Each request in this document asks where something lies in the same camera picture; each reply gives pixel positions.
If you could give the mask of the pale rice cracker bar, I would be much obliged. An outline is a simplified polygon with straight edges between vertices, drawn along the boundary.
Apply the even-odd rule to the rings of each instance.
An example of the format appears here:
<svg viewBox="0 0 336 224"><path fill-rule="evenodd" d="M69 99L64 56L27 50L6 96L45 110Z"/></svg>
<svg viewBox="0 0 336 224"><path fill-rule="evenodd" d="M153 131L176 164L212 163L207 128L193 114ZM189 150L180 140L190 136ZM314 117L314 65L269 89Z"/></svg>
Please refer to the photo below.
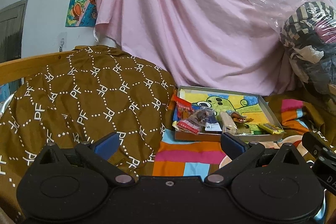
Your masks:
<svg viewBox="0 0 336 224"><path fill-rule="evenodd" d="M238 128L234 123L232 117L224 111L221 111L219 116L222 124L222 132L230 133L231 135L236 135Z"/></svg>

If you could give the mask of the yellow green snack packet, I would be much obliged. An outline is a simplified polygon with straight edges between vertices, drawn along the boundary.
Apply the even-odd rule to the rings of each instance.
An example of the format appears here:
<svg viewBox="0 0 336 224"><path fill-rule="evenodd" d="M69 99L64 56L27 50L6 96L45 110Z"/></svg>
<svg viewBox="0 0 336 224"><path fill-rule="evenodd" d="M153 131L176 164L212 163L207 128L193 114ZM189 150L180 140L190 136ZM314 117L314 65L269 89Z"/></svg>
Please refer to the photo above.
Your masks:
<svg viewBox="0 0 336 224"><path fill-rule="evenodd" d="M258 124L258 127L272 135L281 135L284 133L282 128L277 127L271 123L260 123Z"/></svg>

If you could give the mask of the dark brown snack packet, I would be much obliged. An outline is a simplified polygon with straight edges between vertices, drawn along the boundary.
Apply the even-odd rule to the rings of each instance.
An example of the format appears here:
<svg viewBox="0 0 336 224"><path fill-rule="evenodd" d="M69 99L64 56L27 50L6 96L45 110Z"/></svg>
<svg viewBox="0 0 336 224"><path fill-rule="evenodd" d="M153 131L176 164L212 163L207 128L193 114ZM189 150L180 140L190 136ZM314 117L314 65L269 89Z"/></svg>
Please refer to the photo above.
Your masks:
<svg viewBox="0 0 336 224"><path fill-rule="evenodd" d="M193 114L189 116L189 120L199 126L205 126L209 122L210 118L215 115L215 111L212 108L202 106L200 109L195 110Z"/></svg>

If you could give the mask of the blue and white snack bar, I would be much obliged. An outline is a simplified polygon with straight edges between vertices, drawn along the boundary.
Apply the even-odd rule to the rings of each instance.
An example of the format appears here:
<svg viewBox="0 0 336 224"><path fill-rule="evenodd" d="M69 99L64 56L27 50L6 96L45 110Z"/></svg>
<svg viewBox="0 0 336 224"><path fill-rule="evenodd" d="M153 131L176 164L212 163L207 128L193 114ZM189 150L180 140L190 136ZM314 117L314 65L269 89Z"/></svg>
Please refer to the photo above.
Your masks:
<svg viewBox="0 0 336 224"><path fill-rule="evenodd" d="M215 114L208 117L205 125L205 132L222 132L221 125L217 121Z"/></svg>

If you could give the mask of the gold snack packet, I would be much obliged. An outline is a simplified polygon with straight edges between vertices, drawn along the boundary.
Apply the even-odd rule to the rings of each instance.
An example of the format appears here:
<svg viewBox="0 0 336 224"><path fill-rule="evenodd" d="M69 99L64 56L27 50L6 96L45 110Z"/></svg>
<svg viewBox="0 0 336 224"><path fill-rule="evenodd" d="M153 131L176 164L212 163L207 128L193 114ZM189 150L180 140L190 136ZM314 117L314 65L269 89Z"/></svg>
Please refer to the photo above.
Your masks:
<svg viewBox="0 0 336 224"><path fill-rule="evenodd" d="M249 123L253 121L253 118L243 116L236 111L227 110L226 113L232 118L235 123Z"/></svg>

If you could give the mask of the red and white snack packet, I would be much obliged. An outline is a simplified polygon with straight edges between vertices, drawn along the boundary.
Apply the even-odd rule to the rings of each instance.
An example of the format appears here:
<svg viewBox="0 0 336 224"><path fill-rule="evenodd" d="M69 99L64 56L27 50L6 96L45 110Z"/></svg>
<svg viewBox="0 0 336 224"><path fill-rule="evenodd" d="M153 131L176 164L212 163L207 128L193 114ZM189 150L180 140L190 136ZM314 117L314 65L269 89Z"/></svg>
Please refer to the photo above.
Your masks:
<svg viewBox="0 0 336 224"><path fill-rule="evenodd" d="M201 131L201 126L195 124L194 122L190 121L189 119L182 119L179 120L176 124L179 130L192 133L194 135L198 135Z"/></svg>

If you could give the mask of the grey tray with cartoon towel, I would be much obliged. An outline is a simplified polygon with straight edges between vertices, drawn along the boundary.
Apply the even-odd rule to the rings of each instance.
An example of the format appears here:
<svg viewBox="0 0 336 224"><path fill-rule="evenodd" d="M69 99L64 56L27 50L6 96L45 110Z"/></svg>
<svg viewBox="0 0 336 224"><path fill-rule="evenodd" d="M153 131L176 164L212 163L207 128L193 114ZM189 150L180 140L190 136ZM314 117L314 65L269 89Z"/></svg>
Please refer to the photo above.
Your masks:
<svg viewBox="0 0 336 224"><path fill-rule="evenodd" d="M271 123L282 128L280 122L260 95L204 87L180 86L177 96L192 103L195 108L202 106L212 108L221 127L219 116L221 111L236 111L243 116L253 118L253 121L249 123L235 123L238 128L235 136L244 142L279 141L284 136L284 133L281 135L269 134L258 127L260 123ZM220 141L221 133L205 132L205 127L198 135L176 129L175 139L183 141Z"/></svg>

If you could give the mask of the brown PF patterned pillow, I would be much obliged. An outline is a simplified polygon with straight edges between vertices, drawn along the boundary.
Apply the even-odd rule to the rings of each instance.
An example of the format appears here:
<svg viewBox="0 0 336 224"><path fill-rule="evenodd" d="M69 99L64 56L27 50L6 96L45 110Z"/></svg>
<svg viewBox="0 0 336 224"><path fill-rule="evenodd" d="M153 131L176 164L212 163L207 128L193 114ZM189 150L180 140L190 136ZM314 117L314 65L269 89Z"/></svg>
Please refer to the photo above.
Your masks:
<svg viewBox="0 0 336 224"><path fill-rule="evenodd" d="M107 46L86 47L30 76L1 117L1 209L23 221L17 187L48 143L72 148L116 132L120 146L109 161L133 177L150 176L174 90L169 72Z"/></svg>

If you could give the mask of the colourful cartoon blanket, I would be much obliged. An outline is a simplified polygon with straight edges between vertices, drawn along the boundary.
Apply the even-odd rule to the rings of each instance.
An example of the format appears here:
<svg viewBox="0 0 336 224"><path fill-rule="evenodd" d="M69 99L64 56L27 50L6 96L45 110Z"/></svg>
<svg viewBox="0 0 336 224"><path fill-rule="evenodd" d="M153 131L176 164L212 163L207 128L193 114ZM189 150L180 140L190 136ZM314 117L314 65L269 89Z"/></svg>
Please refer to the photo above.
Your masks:
<svg viewBox="0 0 336 224"><path fill-rule="evenodd" d="M279 141L266 141L264 147L274 151L283 143L292 143L308 164L313 156L302 144L309 130L317 132L331 147L335 147L335 111L318 98L299 89L268 96L266 103L285 130ZM246 151L246 146L225 136L221 141L177 141L174 132L166 130L156 154L153 176L199 176L224 167Z"/></svg>

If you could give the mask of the red snack packet in tray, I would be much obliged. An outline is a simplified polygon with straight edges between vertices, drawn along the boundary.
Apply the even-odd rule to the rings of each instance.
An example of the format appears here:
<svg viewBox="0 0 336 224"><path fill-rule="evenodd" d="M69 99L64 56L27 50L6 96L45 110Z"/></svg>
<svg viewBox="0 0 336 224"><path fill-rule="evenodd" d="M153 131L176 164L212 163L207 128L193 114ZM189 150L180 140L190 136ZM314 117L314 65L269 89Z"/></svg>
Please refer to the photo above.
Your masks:
<svg viewBox="0 0 336 224"><path fill-rule="evenodd" d="M173 95L173 101L177 107L177 117L178 119L187 119L193 114L192 103Z"/></svg>

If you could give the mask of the wooden bed headboard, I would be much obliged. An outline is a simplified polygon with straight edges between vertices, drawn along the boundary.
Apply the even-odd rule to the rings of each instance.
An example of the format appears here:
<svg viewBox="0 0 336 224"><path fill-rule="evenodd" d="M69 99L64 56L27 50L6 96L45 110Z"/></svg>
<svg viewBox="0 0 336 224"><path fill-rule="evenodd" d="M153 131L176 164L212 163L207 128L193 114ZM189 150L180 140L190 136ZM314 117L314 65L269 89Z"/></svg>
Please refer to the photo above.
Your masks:
<svg viewBox="0 0 336 224"><path fill-rule="evenodd" d="M76 46L71 51L49 53L3 62L0 65L0 84L4 85L30 75L35 75L39 73L43 67L57 63L59 60L64 60L67 56L83 48L85 48L85 46Z"/></svg>

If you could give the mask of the pink hanging cloth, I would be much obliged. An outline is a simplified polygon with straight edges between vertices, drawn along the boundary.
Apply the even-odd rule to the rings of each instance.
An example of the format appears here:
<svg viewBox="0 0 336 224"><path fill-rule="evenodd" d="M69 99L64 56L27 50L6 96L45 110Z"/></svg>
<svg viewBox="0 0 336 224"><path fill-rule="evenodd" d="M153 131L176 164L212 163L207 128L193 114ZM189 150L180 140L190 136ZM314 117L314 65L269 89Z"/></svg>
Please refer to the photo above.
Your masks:
<svg viewBox="0 0 336 224"><path fill-rule="evenodd" d="M98 32L166 69L179 85L262 96L295 86L276 32L248 0L96 0L96 5Z"/></svg>

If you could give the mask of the plastic-wrapped bundle of clothes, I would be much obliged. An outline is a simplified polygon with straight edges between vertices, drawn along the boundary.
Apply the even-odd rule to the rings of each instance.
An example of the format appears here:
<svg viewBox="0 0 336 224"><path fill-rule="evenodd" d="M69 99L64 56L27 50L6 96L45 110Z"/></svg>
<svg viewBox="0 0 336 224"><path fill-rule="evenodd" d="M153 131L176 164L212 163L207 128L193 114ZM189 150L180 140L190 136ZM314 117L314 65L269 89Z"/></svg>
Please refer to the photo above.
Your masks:
<svg viewBox="0 0 336 224"><path fill-rule="evenodd" d="M295 75L335 112L335 8L322 0L249 0L278 33Z"/></svg>

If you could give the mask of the wall socket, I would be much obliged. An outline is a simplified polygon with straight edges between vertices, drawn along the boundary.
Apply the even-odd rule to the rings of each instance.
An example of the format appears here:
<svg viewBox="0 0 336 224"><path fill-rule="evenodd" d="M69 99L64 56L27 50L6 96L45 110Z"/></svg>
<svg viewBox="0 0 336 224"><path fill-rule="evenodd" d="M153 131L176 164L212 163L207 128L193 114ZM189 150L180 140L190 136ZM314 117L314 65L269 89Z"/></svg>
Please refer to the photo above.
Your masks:
<svg viewBox="0 0 336 224"><path fill-rule="evenodd" d="M63 52L67 47L67 32L58 34L59 52Z"/></svg>

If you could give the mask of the dark door frame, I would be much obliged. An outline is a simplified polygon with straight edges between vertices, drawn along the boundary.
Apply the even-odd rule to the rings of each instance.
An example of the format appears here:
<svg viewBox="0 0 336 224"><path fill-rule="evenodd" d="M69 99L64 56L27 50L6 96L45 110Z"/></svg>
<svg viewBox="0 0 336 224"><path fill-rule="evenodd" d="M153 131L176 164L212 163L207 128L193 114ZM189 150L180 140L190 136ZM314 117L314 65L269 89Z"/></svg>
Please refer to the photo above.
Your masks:
<svg viewBox="0 0 336 224"><path fill-rule="evenodd" d="M1 63L21 58L27 2L21 0L1 9Z"/></svg>

